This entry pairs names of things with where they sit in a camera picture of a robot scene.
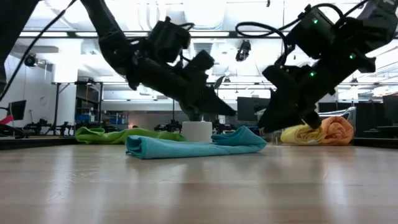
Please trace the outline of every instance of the wooden surface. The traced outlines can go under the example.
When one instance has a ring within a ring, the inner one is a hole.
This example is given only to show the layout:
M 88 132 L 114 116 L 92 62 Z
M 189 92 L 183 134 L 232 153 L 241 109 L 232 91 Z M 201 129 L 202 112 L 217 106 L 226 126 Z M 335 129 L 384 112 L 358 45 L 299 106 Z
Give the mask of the wooden surface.
M 124 146 L 0 151 L 1 223 L 398 223 L 398 151 L 267 146 L 142 161 Z

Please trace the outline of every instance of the computer monitor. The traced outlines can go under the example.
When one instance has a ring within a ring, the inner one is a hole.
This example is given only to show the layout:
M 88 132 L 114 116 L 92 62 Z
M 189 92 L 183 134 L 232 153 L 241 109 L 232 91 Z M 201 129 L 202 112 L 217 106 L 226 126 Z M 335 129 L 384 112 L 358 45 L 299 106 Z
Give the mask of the computer monitor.
M 383 96 L 384 116 L 398 123 L 398 96 Z
M 9 103 L 7 115 L 12 115 L 14 121 L 23 120 L 25 116 L 25 107 L 26 100 Z
M 238 121 L 257 121 L 256 112 L 267 108 L 270 99 L 238 97 Z

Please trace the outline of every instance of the blue cloth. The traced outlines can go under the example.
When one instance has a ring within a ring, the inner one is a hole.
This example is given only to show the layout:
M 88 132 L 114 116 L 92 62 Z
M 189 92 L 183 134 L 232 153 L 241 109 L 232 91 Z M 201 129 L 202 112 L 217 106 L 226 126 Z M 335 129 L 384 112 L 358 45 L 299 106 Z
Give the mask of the blue cloth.
M 140 159 L 223 156 L 258 152 L 267 145 L 263 138 L 244 126 L 233 133 L 215 134 L 211 138 L 212 143 L 205 143 L 129 136 L 126 141 L 126 154 Z

